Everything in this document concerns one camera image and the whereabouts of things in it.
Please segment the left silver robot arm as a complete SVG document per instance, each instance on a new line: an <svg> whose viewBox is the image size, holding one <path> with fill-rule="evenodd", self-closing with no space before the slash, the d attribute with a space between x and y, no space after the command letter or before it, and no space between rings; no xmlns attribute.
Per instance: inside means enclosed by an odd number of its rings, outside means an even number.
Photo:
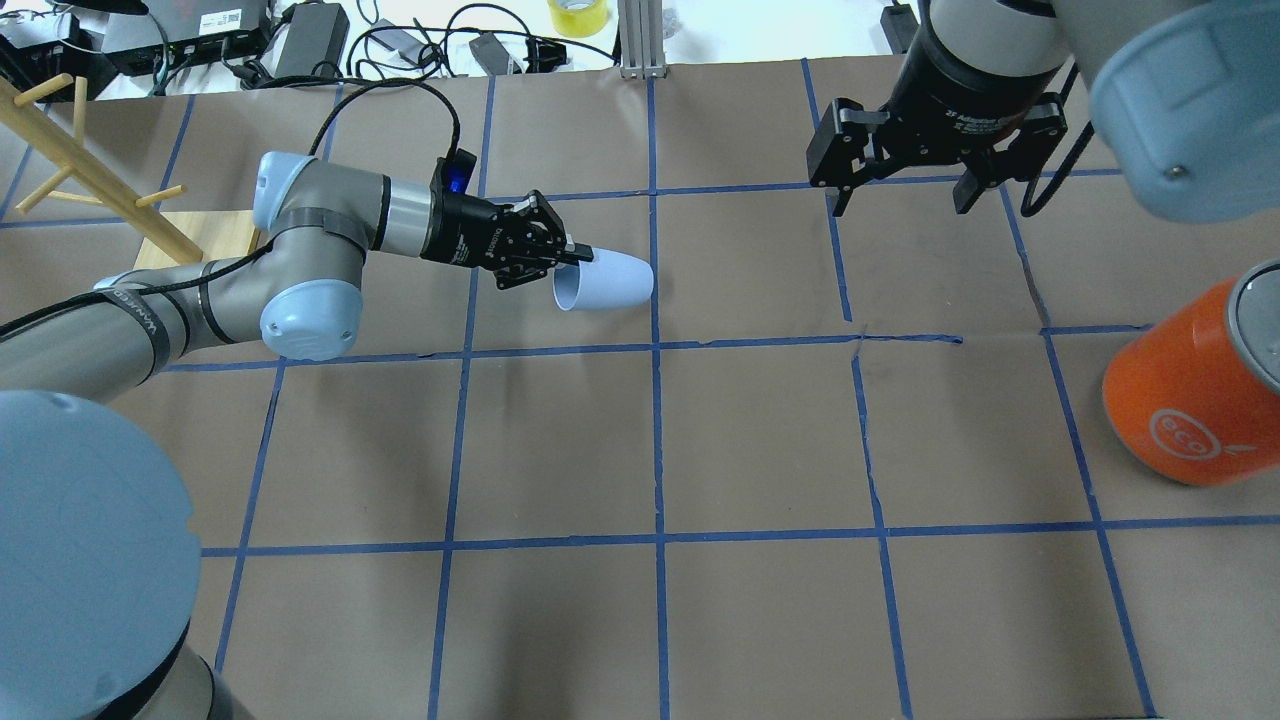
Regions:
<svg viewBox="0 0 1280 720"><path fill-rule="evenodd" d="M241 259L124 272L3 328L3 716L247 719L189 643L201 550L159 445L111 409L175 360L262 341L280 357L352 350L371 252L490 272L503 290L599 261L538 191L466 193L264 155Z"/></svg>

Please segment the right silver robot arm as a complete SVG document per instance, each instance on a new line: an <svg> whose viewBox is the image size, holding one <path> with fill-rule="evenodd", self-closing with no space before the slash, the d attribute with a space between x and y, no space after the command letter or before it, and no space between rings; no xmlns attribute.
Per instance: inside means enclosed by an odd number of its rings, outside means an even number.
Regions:
<svg viewBox="0 0 1280 720"><path fill-rule="evenodd" d="M1277 206L1275 1L922 1L890 99L837 97L806 146L841 217L855 188L964 165L964 214L1005 181L1037 214L1092 138L1169 222Z"/></svg>

